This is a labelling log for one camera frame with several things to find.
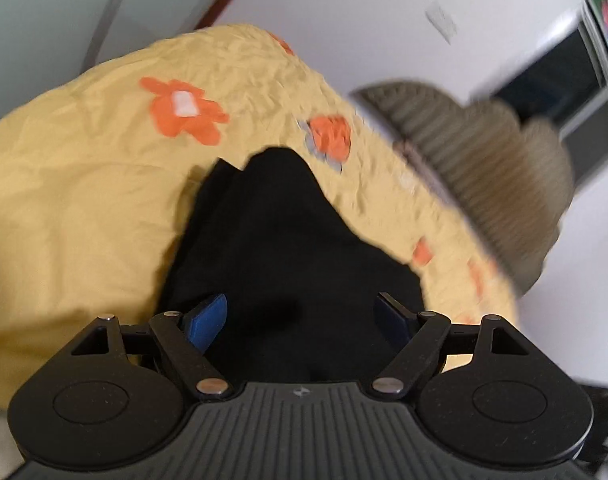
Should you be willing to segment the black cloth garment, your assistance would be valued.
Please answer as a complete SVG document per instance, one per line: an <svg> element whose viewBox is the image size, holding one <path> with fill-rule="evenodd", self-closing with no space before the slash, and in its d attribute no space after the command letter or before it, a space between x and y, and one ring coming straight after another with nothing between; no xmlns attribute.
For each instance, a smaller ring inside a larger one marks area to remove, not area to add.
<svg viewBox="0 0 608 480"><path fill-rule="evenodd" d="M424 307L418 275L346 226L307 162L267 148L202 181L157 306L226 298L205 356L231 382L345 382L394 357L374 321L381 292Z"/></svg>

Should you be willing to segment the olive green padded headboard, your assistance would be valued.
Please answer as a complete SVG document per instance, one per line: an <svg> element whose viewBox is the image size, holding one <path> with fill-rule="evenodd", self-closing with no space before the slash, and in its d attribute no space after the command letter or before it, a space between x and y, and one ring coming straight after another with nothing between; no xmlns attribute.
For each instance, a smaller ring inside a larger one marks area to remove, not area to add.
<svg viewBox="0 0 608 480"><path fill-rule="evenodd" d="M499 100L468 106L431 84L385 81L355 97L391 128L398 153L427 170L525 294L539 280L575 193L554 125L520 122Z"/></svg>

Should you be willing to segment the yellow carrot print quilt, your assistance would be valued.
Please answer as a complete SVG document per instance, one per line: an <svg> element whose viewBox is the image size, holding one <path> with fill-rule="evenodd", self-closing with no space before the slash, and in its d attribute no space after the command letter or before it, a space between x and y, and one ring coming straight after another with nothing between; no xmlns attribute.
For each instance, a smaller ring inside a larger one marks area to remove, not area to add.
<svg viewBox="0 0 608 480"><path fill-rule="evenodd" d="M218 159L291 148L356 234L419 274L431 310L515 321L463 214L285 42L227 25L96 66L0 120L0 408L102 313L153 311L189 202Z"/></svg>

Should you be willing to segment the white wall power socket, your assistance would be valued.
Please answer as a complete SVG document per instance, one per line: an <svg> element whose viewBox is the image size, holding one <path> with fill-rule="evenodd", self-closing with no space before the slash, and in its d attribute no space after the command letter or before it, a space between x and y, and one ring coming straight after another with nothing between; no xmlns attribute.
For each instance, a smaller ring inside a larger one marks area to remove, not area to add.
<svg viewBox="0 0 608 480"><path fill-rule="evenodd" d="M447 44L451 44L458 33L458 27L450 14L439 3L434 2L426 8L425 16Z"/></svg>

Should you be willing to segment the frosted glass sliding door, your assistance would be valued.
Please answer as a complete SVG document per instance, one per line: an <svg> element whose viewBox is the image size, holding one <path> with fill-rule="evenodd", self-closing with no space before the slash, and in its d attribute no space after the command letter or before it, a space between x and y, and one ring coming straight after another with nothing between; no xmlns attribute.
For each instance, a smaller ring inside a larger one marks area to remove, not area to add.
<svg viewBox="0 0 608 480"><path fill-rule="evenodd" d="M0 118L89 68L190 32L215 0L0 0Z"/></svg>

